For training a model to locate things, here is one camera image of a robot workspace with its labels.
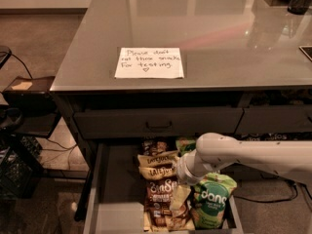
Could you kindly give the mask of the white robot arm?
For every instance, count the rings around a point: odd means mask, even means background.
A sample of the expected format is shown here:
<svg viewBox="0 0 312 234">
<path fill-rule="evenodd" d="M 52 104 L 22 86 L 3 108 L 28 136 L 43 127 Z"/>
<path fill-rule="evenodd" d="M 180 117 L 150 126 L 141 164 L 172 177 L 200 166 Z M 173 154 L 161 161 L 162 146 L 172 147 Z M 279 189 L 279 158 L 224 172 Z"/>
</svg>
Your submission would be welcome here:
<svg viewBox="0 0 312 234">
<path fill-rule="evenodd" d="M 177 160 L 176 175 L 181 184 L 195 185 L 234 163 L 312 185 L 311 140 L 244 141 L 216 133 L 196 140 L 195 149 Z"/>
</svg>

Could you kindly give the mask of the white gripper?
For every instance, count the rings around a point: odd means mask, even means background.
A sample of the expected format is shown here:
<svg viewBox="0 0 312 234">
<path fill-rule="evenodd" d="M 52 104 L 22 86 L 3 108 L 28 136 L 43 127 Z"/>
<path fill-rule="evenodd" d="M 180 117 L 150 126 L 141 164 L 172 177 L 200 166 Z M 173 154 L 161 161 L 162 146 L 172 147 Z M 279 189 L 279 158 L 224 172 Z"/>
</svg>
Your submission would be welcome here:
<svg viewBox="0 0 312 234">
<path fill-rule="evenodd" d="M 173 191 L 170 210 L 177 211 L 191 192 L 189 185 L 197 184 L 206 174 L 202 158 L 197 150 L 184 154 L 176 163 L 176 176 L 180 183 Z"/>
</svg>

